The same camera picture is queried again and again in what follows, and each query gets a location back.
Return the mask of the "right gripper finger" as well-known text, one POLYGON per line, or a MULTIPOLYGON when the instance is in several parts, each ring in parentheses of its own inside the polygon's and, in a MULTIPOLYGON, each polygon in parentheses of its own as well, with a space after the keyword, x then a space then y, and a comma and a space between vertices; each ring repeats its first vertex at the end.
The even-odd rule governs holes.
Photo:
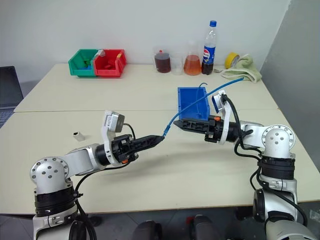
POLYGON ((186 132, 193 132, 197 134, 206 134, 208 132, 208 126, 207 125, 201 125, 201 124, 176 124, 178 128, 180 128, 183 131, 186 132))
POLYGON ((173 122, 179 128, 205 128, 208 126, 207 121, 196 119, 180 119, 173 122))

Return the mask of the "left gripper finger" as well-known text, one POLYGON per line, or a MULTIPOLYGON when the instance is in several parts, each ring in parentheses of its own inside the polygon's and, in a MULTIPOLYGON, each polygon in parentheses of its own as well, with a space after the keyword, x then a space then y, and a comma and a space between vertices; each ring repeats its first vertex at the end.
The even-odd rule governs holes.
POLYGON ((137 138, 131 143, 134 147, 154 147, 164 140, 163 136, 160 135, 148 135, 137 138))
POLYGON ((155 147, 163 140, 164 138, 138 138, 133 141, 133 148, 135 152, 141 152, 155 147))

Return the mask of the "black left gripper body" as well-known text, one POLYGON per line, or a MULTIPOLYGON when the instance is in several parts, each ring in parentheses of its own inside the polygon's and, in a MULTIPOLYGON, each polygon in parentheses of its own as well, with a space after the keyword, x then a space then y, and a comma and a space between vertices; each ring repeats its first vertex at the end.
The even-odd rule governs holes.
POLYGON ((116 136, 111 142, 112 154, 119 163, 129 164, 138 159, 139 155, 131 148, 133 140, 131 134, 124 134, 116 136))

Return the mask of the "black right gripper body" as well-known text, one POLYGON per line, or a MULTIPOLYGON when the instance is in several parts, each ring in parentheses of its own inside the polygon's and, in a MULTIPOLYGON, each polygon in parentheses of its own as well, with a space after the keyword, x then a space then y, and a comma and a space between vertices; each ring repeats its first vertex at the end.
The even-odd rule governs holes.
POLYGON ((206 142, 217 143, 223 134, 224 120, 220 116, 210 115, 208 117, 208 128, 205 132, 206 142))

